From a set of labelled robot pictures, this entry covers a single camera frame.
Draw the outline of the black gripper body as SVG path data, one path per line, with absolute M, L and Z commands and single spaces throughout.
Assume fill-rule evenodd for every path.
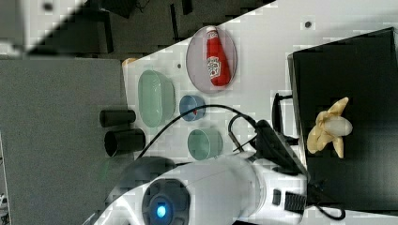
M 257 158 L 274 163 L 279 172 L 307 175 L 307 170 L 283 136 L 276 132 L 266 120 L 259 120 L 255 126 L 254 148 Z

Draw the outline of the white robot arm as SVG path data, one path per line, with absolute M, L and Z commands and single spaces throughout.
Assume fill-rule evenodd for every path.
M 166 157 L 131 163 L 83 225 L 297 225 L 307 174 L 269 123 L 255 124 L 255 152 L 183 165 Z

